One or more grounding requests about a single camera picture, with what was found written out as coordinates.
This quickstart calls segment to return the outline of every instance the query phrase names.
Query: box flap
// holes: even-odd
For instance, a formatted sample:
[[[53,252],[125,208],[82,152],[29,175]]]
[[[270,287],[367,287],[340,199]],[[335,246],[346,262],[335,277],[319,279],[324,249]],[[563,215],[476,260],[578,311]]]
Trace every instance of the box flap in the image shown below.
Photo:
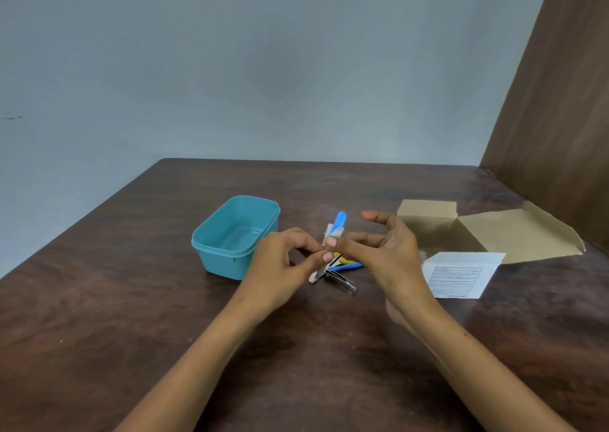
[[[505,255],[499,252],[438,252],[425,263],[500,265]]]
[[[568,225],[536,205],[485,212],[459,220],[489,252],[505,252],[504,264],[581,254],[583,242]]]
[[[457,203],[453,201],[424,201],[404,199],[398,209],[398,217],[457,217]]]

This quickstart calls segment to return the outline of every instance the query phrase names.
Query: table surface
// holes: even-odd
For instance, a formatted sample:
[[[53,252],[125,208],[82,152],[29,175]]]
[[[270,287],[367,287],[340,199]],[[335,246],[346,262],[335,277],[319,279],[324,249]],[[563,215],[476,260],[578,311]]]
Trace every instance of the table surface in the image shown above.
[[[107,431],[179,359],[238,283],[190,240],[228,198],[276,200],[279,228],[316,237],[337,211],[403,198],[460,215],[522,199],[476,167],[164,159],[0,280],[0,429]],[[381,228],[371,225],[370,230]],[[226,368],[197,429],[468,431],[480,426],[366,270],[358,292],[305,284]],[[609,424],[609,259],[500,266],[480,300],[442,300],[544,401],[585,431]]]

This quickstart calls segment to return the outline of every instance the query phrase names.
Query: gray blue wall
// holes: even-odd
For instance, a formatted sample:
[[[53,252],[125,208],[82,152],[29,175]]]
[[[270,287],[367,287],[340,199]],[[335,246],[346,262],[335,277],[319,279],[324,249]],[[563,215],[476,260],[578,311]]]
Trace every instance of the gray blue wall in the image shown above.
[[[0,0],[0,276],[164,157],[477,165],[541,2]]]

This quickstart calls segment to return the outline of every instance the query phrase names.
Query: teal plastic container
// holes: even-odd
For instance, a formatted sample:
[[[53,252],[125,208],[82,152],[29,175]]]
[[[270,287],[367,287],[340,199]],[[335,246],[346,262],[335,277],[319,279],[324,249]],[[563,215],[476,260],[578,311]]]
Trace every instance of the teal plastic container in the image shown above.
[[[203,266],[232,280],[243,280],[256,242],[277,231],[279,205],[253,196],[235,196],[211,214],[193,233],[192,245]]]

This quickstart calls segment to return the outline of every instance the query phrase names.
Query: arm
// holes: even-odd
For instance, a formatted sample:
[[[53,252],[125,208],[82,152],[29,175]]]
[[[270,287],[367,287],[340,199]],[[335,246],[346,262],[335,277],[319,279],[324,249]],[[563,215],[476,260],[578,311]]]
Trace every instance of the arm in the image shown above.
[[[287,253],[296,248],[311,255],[291,267]],[[240,344],[331,259],[332,253],[299,228],[271,233],[258,241],[247,274],[231,300],[117,432],[192,431]]]
[[[370,269],[385,292],[389,317],[427,348],[470,412],[490,432],[573,431],[491,352],[442,309],[422,275],[415,235],[396,216],[364,212],[387,235],[349,233],[330,249]]]

